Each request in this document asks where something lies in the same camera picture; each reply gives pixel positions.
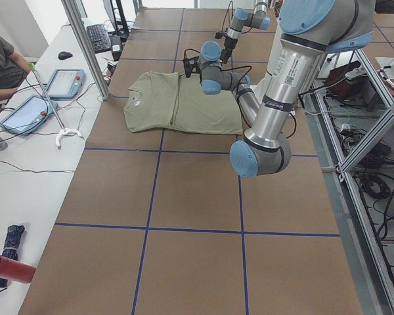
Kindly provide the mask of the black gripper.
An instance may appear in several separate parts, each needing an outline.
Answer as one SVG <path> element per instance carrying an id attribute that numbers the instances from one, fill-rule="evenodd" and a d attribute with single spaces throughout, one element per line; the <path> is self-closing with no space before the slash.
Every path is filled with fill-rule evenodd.
<path id="1" fill-rule="evenodd" d="M 192 59 L 194 60 L 194 71 L 192 74 L 200 74 L 201 70 L 200 70 L 200 66 L 199 66 L 199 57 L 195 56 L 195 57 L 192 57 Z"/>
<path id="2" fill-rule="evenodd" d="M 226 64 L 228 62 L 229 53 L 231 53 L 235 49 L 237 42 L 238 42 L 237 39 L 233 37 L 225 36 L 225 42 L 224 42 L 225 49 L 221 51 L 221 57 L 220 57 L 220 60 L 223 64 Z"/>

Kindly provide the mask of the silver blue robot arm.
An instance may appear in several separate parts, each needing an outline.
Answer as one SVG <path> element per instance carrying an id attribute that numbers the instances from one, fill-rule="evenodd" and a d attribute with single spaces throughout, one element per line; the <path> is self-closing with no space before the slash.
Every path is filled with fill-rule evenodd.
<path id="1" fill-rule="evenodd" d="M 243 27 L 264 30 L 269 25 L 267 6 L 258 3 L 253 13 L 238 8 L 225 34 L 225 45 L 203 44 L 197 65 L 203 92 L 230 91 L 250 128 L 230 147 L 230 163 L 241 177 L 283 171 L 291 159 L 282 132 L 314 61 L 326 53 L 354 51 L 369 44 L 375 1 L 285 1 L 278 16 L 282 49 L 261 101 L 249 79 L 222 69 L 235 48 Z"/>
<path id="2" fill-rule="evenodd" d="M 235 10 L 229 27 L 221 34 L 221 37 L 225 38 L 224 48 L 221 51 L 220 57 L 223 64 L 226 64 L 232 56 L 232 52 L 244 27 L 259 30 L 266 30 L 268 28 L 270 18 L 268 17 L 267 11 L 268 3 L 264 1 L 260 1 L 255 5 L 253 13 L 243 8 L 237 8 Z"/>

